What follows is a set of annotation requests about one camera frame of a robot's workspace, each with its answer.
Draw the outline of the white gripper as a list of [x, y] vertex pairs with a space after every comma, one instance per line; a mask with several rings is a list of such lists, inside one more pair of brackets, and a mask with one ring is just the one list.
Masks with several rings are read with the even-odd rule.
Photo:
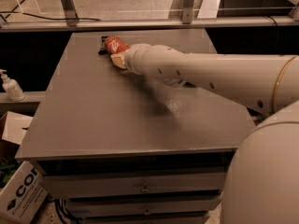
[[149, 44], [133, 44], [123, 54], [112, 54], [112, 62], [121, 69], [128, 69], [137, 75], [150, 75], [150, 70], [146, 66], [147, 61], [143, 58], [144, 53], [150, 48]]

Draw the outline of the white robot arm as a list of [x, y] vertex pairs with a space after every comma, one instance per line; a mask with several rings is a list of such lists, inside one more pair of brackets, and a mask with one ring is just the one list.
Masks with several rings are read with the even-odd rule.
[[295, 55], [184, 53], [119, 44], [115, 65], [162, 82], [181, 79], [266, 116], [226, 176], [223, 224], [299, 224], [299, 66]]

